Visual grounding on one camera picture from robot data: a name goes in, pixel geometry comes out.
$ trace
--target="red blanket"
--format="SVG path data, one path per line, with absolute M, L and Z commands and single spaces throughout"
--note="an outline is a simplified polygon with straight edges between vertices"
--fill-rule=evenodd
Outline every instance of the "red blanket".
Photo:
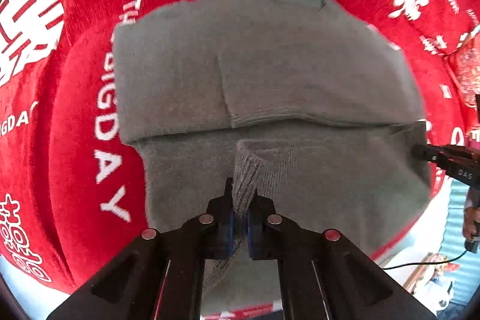
M 112 31 L 176 1 L 0 3 L 0 252 L 49 287 L 73 292 L 146 227 L 142 161 L 118 138 Z M 337 1 L 405 52 L 429 140 L 462 143 L 439 53 L 478 23 L 480 0 Z

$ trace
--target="red fleece surface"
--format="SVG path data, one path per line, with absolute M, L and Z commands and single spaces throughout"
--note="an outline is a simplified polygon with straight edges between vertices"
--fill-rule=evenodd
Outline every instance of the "red fleece surface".
M 142 161 L 134 149 L 120 143 L 116 131 L 109 54 L 113 27 L 122 19 L 133 21 L 179 0 L 59 1 L 64 14 L 59 20 L 45 21 L 45 26 L 52 26 L 63 20 L 57 50 L 27 64 L 16 75 L 0 72 L 0 122 L 7 121 L 7 130 L 0 136 L 0 202 L 10 194 L 12 202 L 20 203 L 14 213 L 17 204 L 6 202 L 0 221 L 10 208 L 11 216 L 5 217 L 3 226 L 21 227 L 22 235 L 28 236 L 28 246 L 5 239 L 0 252 L 45 285 L 71 293 L 146 227 Z M 441 35 L 447 46 L 444 50 L 453 51 L 460 35 L 474 26 L 468 10 L 480 15 L 480 0 L 429 0 L 412 21 L 405 13 L 388 17 L 401 8 L 393 0 L 337 1 L 403 49 L 425 100 L 431 123 L 429 140 L 436 144 L 463 140 L 469 124 L 463 123 L 454 85 L 442 59 L 426 51 L 422 41 L 435 41 Z M 32 2 L 25 3 L 26 9 L 35 8 Z M 7 29 L 22 10 L 8 10 L 0 5 L 0 24 L 13 40 L 15 34 Z M 35 36 L 34 31 L 23 33 Z M 5 43 L 0 39 L 0 52 L 9 42 L 3 34 L 2 38 Z M 19 46 L 19 40 L 12 45 Z M 3 70 L 15 61 L 15 57 L 5 60 L 1 56 Z M 444 95 L 446 89 L 450 95 Z M 30 110 L 33 102 L 38 104 Z M 9 131 L 8 117 L 14 115 L 17 122 L 24 110 L 28 124 Z M 110 166 L 101 169 L 100 158 L 108 159 Z M 433 172 L 433 195 L 441 182 L 442 175 L 435 177 Z M 109 203 L 117 209 L 109 209 Z M 385 251 L 405 229 L 372 256 Z M 40 278 L 38 268 L 48 278 Z

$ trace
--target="folded sweater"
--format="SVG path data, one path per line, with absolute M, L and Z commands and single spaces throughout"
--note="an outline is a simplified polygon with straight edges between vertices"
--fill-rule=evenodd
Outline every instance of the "folded sweater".
M 364 252 L 428 202 L 410 149 L 424 117 L 401 51 L 333 0 L 197 0 L 115 31 L 120 135 L 145 166 L 160 231 L 205 211 L 234 176 L 306 229 L 341 230 Z M 276 265 L 208 262 L 202 313 L 279 299 Z

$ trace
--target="blue striped surface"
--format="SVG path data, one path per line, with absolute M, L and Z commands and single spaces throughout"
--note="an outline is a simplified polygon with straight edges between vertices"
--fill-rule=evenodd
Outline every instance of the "blue striped surface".
M 449 258 L 460 255 L 464 248 L 465 239 L 462 236 L 463 210 L 469 187 L 457 180 L 452 182 L 452 193 L 448 204 L 448 217 L 443 235 L 440 253 Z M 465 305 L 470 301 L 480 285 L 480 253 L 467 252 L 455 263 L 460 264 L 460 269 L 448 273 L 456 279 L 454 283 L 454 297 L 452 302 Z

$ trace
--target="black cable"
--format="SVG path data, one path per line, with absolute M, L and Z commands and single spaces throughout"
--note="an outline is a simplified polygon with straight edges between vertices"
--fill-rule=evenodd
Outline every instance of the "black cable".
M 382 270 L 393 270 L 393 269 L 399 269 L 400 267 L 405 267 L 405 266 L 420 266 L 423 264 L 444 264 L 444 263 L 450 263 L 450 262 L 455 262 L 456 260 L 459 260 L 462 256 L 464 256 L 467 252 L 465 250 L 460 256 L 457 256 L 456 258 L 450 259 L 450 260 L 444 260 L 443 262 L 417 262 L 417 263 L 405 263 L 405 264 L 400 264 L 398 266 L 393 266 L 393 267 L 384 267 Z

